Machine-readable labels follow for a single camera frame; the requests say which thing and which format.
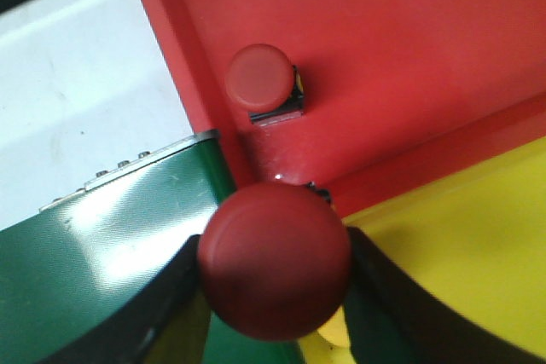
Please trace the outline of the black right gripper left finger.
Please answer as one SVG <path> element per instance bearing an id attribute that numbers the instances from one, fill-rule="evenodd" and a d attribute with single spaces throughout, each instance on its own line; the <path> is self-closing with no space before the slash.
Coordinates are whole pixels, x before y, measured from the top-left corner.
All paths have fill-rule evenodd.
<path id="1" fill-rule="evenodd" d="M 192 235 L 128 303 L 42 363 L 200 363 L 211 310 Z"/>

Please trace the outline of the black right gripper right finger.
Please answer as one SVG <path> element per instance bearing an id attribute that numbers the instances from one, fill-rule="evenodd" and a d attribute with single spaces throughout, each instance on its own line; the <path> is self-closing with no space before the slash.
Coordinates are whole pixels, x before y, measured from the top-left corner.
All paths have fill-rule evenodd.
<path id="1" fill-rule="evenodd" d="M 426 291 L 358 228 L 344 302 L 357 363 L 542 363 L 477 326 Z"/>

